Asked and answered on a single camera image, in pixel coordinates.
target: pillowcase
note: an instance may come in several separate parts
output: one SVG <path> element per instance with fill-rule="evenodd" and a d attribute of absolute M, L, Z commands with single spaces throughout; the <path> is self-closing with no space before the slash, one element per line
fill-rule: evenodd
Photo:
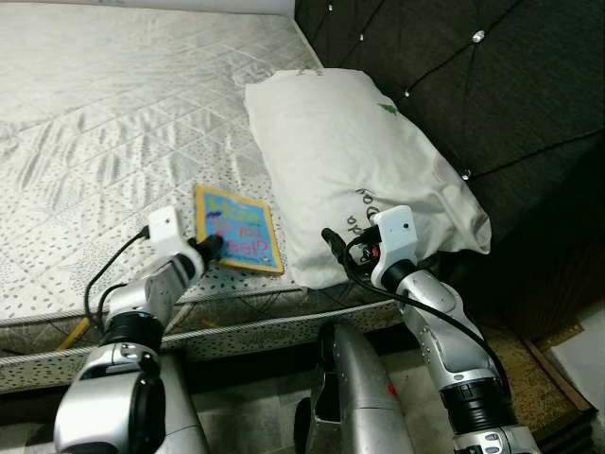
<path fill-rule="evenodd" d="M 466 183 L 364 73 L 278 71 L 246 86 L 246 108 L 300 286 L 347 280 L 321 229 L 349 242 L 370 226 L 368 215 L 400 204 L 412 209 L 419 260 L 489 252 L 490 221 Z"/>

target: black wire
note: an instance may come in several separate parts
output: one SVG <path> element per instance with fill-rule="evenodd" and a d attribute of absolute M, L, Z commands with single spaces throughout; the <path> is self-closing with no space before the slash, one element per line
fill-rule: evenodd
<path fill-rule="evenodd" d="M 351 269 L 351 261 L 353 261 L 353 259 L 351 258 L 351 255 L 349 254 L 349 252 L 354 245 L 359 244 L 360 242 L 361 242 L 361 238 L 358 236 L 353 241 L 351 241 L 343 251 L 344 257 L 342 260 L 342 264 L 344 266 L 345 272 L 347 273 L 347 276 L 349 276 L 356 284 L 358 284 L 362 288 L 365 288 L 366 290 L 369 290 L 369 291 L 373 291 L 374 293 L 382 295 L 386 298 L 396 300 L 405 305 L 410 305 L 410 306 L 416 307 L 417 309 L 423 310 L 424 312 L 428 312 L 429 314 L 434 315 L 438 319 L 441 319 L 444 322 L 451 324 L 452 326 L 457 328 L 459 331 L 464 333 L 466 336 L 471 338 L 479 347 L 481 347 L 485 351 L 485 353 L 488 354 L 488 356 L 490 357 L 490 359 L 493 362 L 494 367 L 496 368 L 496 371 L 500 375 L 500 381 L 502 383 L 502 388 L 504 389 L 504 392 L 506 393 L 506 395 L 510 396 L 509 379 L 507 378 L 507 374 L 506 374 L 506 371 L 504 370 L 504 366 L 502 365 L 502 362 L 500 362 L 500 358 L 498 358 L 498 355 L 494 352 L 494 350 L 490 347 L 490 345 L 488 345 L 488 343 L 485 342 L 483 339 L 481 339 L 477 334 L 475 334 L 473 331 L 471 331 L 465 325 L 460 323 L 458 320 L 453 319 L 452 317 L 450 317 L 447 314 L 444 314 L 440 310 L 437 310 L 434 307 L 419 303 L 418 301 L 412 300 L 411 298 L 407 298 L 406 296 L 398 295 L 396 293 L 391 293 L 390 291 L 382 290 L 381 288 L 371 286 L 371 285 L 363 282 L 359 278 L 359 276 L 355 272 L 353 272 L 353 270 Z"/>
<path fill-rule="evenodd" d="M 136 234 L 135 236 L 133 236 L 131 239 L 129 239 L 112 256 L 112 258 L 110 258 L 108 260 L 108 262 L 103 266 L 103 268 L 101 268 L 101 271 L 99 271 L 97 274 L 95 274 L 95 277 L 93 277 L 93 279 L 91 279 L 91 282 L 88 283 L 88 285 L 86 286 L 86 289 L 84 290 L 84 313 L 86 314 L 86 318 L 88 319 L 89 323 L 93 324 L 96 327 L 96 330 L 101 335 L 103 334 L 103 322 L 100 319 L 97 320 L 95 317 L 93 317 L 93 313 L 91 312 L 91 306 L 90 306 L 91 288 L 93 287 L 93 285 L 95 284 L 95 282 L 99 280 L 99 278 L 103 275 L 103 273 L 105 273 L 105 271 L 107 271 L 107 269 L 112 265 L 112 263 L 115 261 L 115 259 L 117 257 L 119 257 L 120 254 L 123 251 L 125 251 L 134 241 L 136 241 L 137 239 L 140 239 L 140 238 L 149 238 L 149 229 L 148 229 L 148 227 L 144 227 L 143 229 L 141 229 L 141 232 L 139 232 L 138 234 Z"/>
<path fill-rule="evenodd" d="M 105 332 L 105 328 L 103 327 L 103 306 L 105 305 L 105 300 L 116 288 L 125 286 L 126 284 L 115 284 L 114 286 L 108 287 L 101 295 L 101 299 L 98 302 L 98 307 L 96 308 L 96 320 L 101 323 L 101 334 Z"/>

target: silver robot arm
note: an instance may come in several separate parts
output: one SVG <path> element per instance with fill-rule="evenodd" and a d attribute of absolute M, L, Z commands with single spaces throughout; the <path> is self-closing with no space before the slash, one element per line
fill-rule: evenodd
<path fill-rule="evenodd" d="M 411 209 L 394 207 L 376 214 L 372 223 L 361 238 L 369 243 L 364 256 L 374 257 L 373 263 L 359 267 L 360 271 L 371 270 L 372 285 L 449 316 L 482 341 L 481 333 L 464 314 L 460 295 L 429 271 L 416 268 L 417 237 Z M 349 247 L 331 231 L 322 235 L 346 265 L 351 260 L 346 257 Z M 411 304 L 398 304 L 448 410 L 456 453 L 539 454 L 529 429 L 517 422 L 504 386 L 506 377 L 500 376 L 487 351 L 442 318 Z"/>
<path fill-rule="evenodd" d="M 60 403 L 58 452 L 150 453 L 164 441 L 171 412 L 166 397 L 178 386 L 161 374 L 162 335 L 174 304 L 205 273 L 222 238 L 185 241 L 173 207 L 151 213 L 148 221 L 161 258 L 109 295 L 104 335 Z"/>

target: mattress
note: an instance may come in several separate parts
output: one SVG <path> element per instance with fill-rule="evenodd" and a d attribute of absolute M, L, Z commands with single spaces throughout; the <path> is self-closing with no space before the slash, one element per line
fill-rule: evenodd
<path fill-rule="evenodd" d="M 243 95 L 278 69 L 320 67 L 291 20 L 11 3 L 0 17 L 0 392 L 71 379 L 95 333 L 48 352 L 81 320 L 84 287 L 157 208 L 175 205 L 193 236 L 195 183 L 268 202 L 285 272 L 211 268 L 175 307 L 165 348 L 215 358 L 309 341 L 325 318 L 395 323 L 350 285 L 309 291 L 288 273 Z M 93 306 L 152 256 L 145 242 L 127 250 Z"/>

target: book cover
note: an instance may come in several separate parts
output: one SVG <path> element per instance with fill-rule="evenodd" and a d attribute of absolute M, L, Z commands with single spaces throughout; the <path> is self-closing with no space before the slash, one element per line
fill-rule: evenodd
<path fill-rule="evenodd" d="M 198 184 L 196 209 L 198 241 L 212 234 L 225 238 L 220 265 L 284 271 L 266 203 Z"/>

